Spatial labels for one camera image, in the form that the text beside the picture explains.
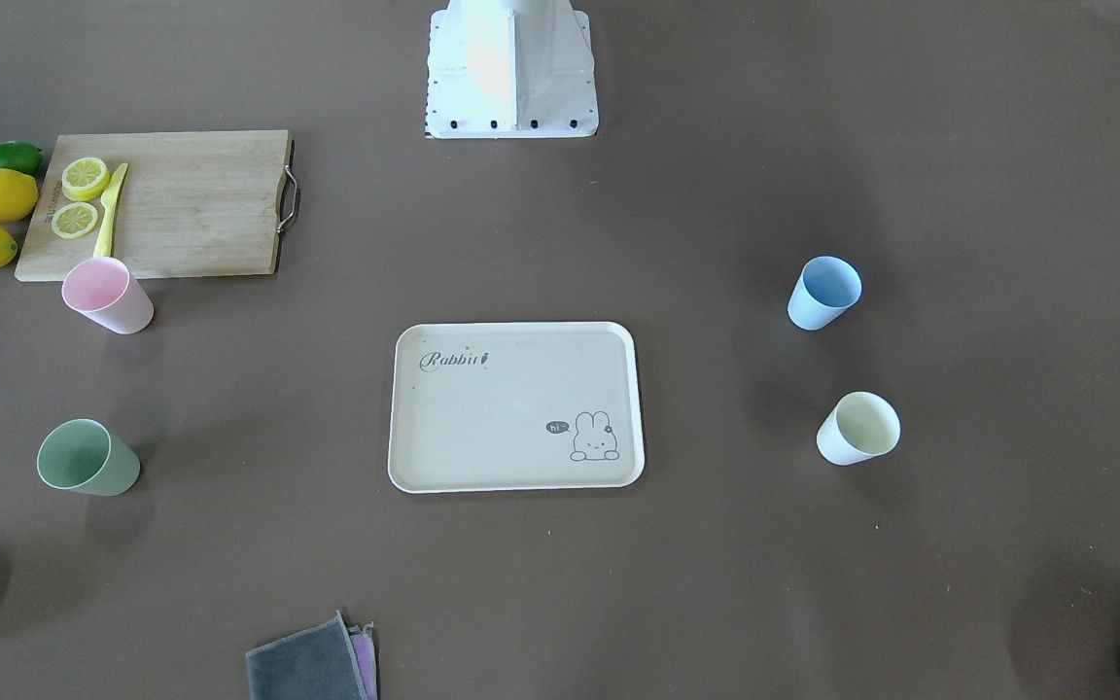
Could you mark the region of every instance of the white cup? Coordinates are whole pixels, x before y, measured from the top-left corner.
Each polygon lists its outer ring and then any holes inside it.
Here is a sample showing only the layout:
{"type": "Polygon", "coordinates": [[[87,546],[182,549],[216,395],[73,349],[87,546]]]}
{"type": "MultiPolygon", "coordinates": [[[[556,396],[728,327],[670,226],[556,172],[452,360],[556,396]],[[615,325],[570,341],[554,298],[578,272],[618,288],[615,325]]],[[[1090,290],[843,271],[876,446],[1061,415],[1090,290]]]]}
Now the white cup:
{"type": "Polygon", "coordinates": [[[867,391],[855,391],[837,402],[828,414],[814,442],[819,454],[834,465],[852,465],[888,455],[902,438],[902,420],[897,411],[867,391]]]}
{"type": "Polygon", "coordinates": [[[129,267],[114,258],[90,258],[63,279],[63,302],[114,333],[137,333],[155,318],[155,306],[129,267]]]}
{"type": "Polygon", "coordinates": [[[862,279],[843,259],[813,258],[801,268],[790,297],[790,319],[803,330],[819,330],[862,297],[862,279]]]}

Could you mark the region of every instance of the dish towel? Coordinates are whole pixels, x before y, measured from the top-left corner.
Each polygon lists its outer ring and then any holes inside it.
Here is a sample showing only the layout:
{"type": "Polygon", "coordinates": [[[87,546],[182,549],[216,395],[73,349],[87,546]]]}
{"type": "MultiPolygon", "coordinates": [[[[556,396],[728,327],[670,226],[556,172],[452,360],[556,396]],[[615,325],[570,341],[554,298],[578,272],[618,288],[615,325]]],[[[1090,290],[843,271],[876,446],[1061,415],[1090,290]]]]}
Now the dish towel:
{"type": "Polygon", "coordinates": [[[379,700],[374,625],[343,616],[245,654],[252,700],[379,700]]]}

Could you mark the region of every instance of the blue cup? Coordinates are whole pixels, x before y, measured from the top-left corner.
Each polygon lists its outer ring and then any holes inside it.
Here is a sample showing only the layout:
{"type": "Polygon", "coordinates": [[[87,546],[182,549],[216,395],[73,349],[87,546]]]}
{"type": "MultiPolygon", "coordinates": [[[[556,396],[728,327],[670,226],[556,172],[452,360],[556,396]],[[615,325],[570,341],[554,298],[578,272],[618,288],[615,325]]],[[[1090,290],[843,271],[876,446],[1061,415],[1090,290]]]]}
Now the blue cup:
{"type": "Polygon", "coordinates": [[[790,320],[819,330],[862,297],[862,279],[843,259],[821,255],[806,262],[790,297],[790,320]]]}

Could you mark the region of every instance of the pink cup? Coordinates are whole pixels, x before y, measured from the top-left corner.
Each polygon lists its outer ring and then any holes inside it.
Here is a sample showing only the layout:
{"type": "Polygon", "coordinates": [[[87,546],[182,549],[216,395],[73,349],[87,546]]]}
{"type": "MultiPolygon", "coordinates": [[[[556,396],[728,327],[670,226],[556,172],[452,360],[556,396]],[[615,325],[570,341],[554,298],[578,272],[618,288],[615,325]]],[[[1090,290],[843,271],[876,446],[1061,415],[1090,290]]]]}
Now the pink cup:
{"type": "Polygon", "coordinates": [[[137,333],[155,318],[155,306],[129,267],[114,258],[90,258],[63,279],[63,302],[114,333],[137,333]]]}

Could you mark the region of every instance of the rabbit text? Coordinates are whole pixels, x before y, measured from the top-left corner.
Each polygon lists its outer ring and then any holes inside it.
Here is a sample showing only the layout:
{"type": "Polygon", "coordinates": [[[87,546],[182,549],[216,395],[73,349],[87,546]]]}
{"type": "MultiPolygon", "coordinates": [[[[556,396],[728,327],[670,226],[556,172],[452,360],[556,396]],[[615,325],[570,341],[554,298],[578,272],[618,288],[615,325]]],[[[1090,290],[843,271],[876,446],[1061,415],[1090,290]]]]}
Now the rabbit text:
{"type": "Polygon", "coordinates": [[[444,353],[430,353],[422,355],[422,358],[418,360],[417,366],[422,372],[435,372],[440,366],[446,365],[485,365],[486,358],[489,355],[489,353],[483,353],[480,356],[473,354],[457,355],[454,353],[445,356],[444,353]]]}

